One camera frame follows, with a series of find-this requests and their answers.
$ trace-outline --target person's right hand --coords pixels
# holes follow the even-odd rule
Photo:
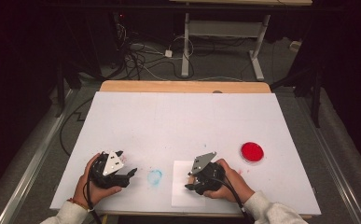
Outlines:
[[[220,159],[216,161],[216,163],[218,163],[224,168],[224,170],[226,171],[227,179],[234,187],[236,193],[239,195],[241,202],[245,203],[255,192],[250,189],[250,187],[246,184],[241,175],[239,175],[235,170],[229,167],[229,165],[224,159]],[[227,199],[230,202],[236,203],[235,197],[233,196],[232,192],[224,185],[221,186],[221,188],[217,191],[206,190],[203,195],[212,199],[223,198]]]

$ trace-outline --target white desk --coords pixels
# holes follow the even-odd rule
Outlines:
[[[264,5],[264,6],[310,6],[312,0],[171,0],[175,2],[192,3],[212,3],[212,4],[242,4],[242,5]],[[264,40],[265,32],[268,28],[270,15],[265,15],[262,22],[238,22],[238,21],[191,21],[189,13],[186,13],[184,32],[184,52],[182,61],[182,77],[188,77],[189,47],[188,39],[190,35],[211,35],[211,36],[235,36],[235,37],[256,37],[257,42],[254,50],[249,51],[251,64],[258,81],[264,80],[261,66],[258,61],[258,53]]]
[[[96,93],[51,209],[60,209],[64,200],[73,196],[78,178],[93,155],[122,150],[123,172],[138,170],[127,188],[98,204],[98,211],[117,215],[239,217],[241,212],[235,203],[208,199],[186,188],[180,190],[192,193],[199,203],[172,205],[173,182],[177,177],[173,175],[174,162],[193,161],[196,156],[215,151],[214,160],[226,159],[251,188],[263,190],[271,201],[287,204],[302,215],[321,214],[273,93],[193,91],[198,86],[204,92],[214,90],[212,82],[111,83],[125,87],[135,83],[139,88],[129,88],[133,92],[124,92],[125,89]],[[168,90],[174,91],[176,83],[181,87],[178,91],[184,91],[154,92],[150,88],[150,92],[134,91],[143,84],[148,87],[168,84]],[[223,86],[226,92],[233,90],[229,87],[236,89],[242,84],[253,89],[265,83],[216,83],[215,86]],[[110,89],[110,85],[104,84],[101,90],[107,87]],[[241,158],[239,149],[248,141],[263,147],[265,157],[260,163],[251,164]],[[185,184],[188,171],[183,176]],[[153,177],[159,182],[151,181]]]

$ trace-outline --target floor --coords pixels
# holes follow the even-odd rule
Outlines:
[[[190,57],[193,76],[188,80],[256,81],[247,55],[254,46],[254,39],[194,41],[194,52]],[[274,44],[263,44],[258,60],[268,84],[286,76],[297,55],[289,50],[290,43],[290,40],[283,39]],[[138,56],[137,61],[144,62],[143,70],[140,68],[140,73],[137,73],[137,69],[132,70],[132,61],[128,61],[128,72],[131,74],[124,71],[114,79],[181,80],[178,77],[181,61],[161,58],[167,46],[143,40],[135,42],[132,48],[134,55]],[[174,46],[173,50],[173,58],[180,58],[179,48]],[[102,70],[104,76],[113,72],[110,64],[103,65]],[[82,120],[88,113],[90,98],[100,87],[99,82],[86,74],[80,74],[80,80],[80,90],[67,88],[67,107],[59,118],[55,118],[58,105],[55,104],[56,94],[52,93],[50,111],[36,126],[2,177],[0,223],[39,223],[56,215],[56,211],[49,210],[49,205],[67,163],[66,154],[71,153],[82,128]],[[308,97],[296,98],[291,87],[281,87],[273,92],[277,95],[323,213],[308,219],[308,222],[361,223],[361,157],[324,90],[319,114],[320,129],[313,126],[309,117]],[[108,220],[107,223],[229,223],[228,219],[199,219],[193,222],[175,217],[109,216]],[[85,223],[92,221],[92,217],[88,217]]]

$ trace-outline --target gray floor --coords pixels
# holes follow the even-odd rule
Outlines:
[[[240,42],[228,40],[225,43],[237,45]],[[275,44],[264,43],[258,56],[265,81],[271,84],[286,76],[296,53],[288,49],[290,41],[284,39]],[[148,43],[145,50],[164,52],[167,48],[155,43]],[[205,41],[194,43],[194,54],[191,62],[194,76],[191,80],[210,81],[256,81],[253,68],[248,60],[247,51],[253,49],[254,40],[247,39],[240,46],[212,45]],[[152,61],[159,56],[145,54],[147,61]],[[164,60],[174,63],[177,75],[180,75],[181,62],[179,60]],[[155,63],[145,63],[145,68]],[[105,74],[112,70],[103,66]],[[69,91],[67,98],[66,114],[71,114],[77,107],[87,102],[93,94],[99,90],[100,83],[81,75],[83,86],[79,91]],[[171,63],[160,63],[145,69],[141,74],[143,80],[179,80],[174,76]],[[287,126],[299,151],[307,175],[315,189],[316,198],[323,215],[309,219],[309,223],[361,223],[361,157],[358,154],[352,139],[348,136],[340,119],[332,108],[328,97],[322,90],[320,109],[321,128],[313,127],[308,116],[308,98],[296,98],[291,88],[278,88],[274,91],[283,110]],[[88,113],[90,102],[81,106],[77,112],[81,112],[81,118]],[[46,147],[47,154],[42,156],[44,160],[35,170],[38,175],[30,182],[30,188],[24,192],[24,198],[16,198],[20,205],[14,211],[10,222],[13,223],[39,223],[47,217],[55,216],[56,212],[49,210],[49,205],[55,193],[55,189],[62,177],[62,172],[68,161],[64,153],[59,132],[52,135],[52,127],[59,122],[54,118],[58,106],[53,104],[47,115],[40,121],[28,140],[23,144],[7,172],[0,181],[0,216],[5,210],[7,203],[14,190],[27,171],[30,162],[39,148]],[[83,122],[77,121],[72,116],[62,129],[62,142],[67,151],[71,152],[76,143]],[[114,217],[110,217],[110,223],[114,223]],[[92,220],[88,217],[85,223]],[[178,220],[156,217],[121,217],[120,223],[192,223],[189,220]]]

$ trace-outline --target person's left hand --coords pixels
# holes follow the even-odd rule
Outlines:
[[[84,186],[87,183],[88,179],[88,172],[90,171],[90,167],[92,166],[92,163],[99,157],[100,153],[96,154],[90,161],[88,162],[87,166],[85,167],[84,174],[79,178],[75,195],[73,196],[73,200],[77,201],[78,203],[81,203],[82,205],[85,205],[88,207],[87,200],[84,197],[83,190],[85,195],[87,195],[87,187],[84,188]],[[122,190],[122,187],[114,186],[110,189],[100,189],[96,187],[93,182],[90,182],[90,201],[92,202],[93,206],[95,206],[101,199],[113,195],[115,193],[118,193]]]

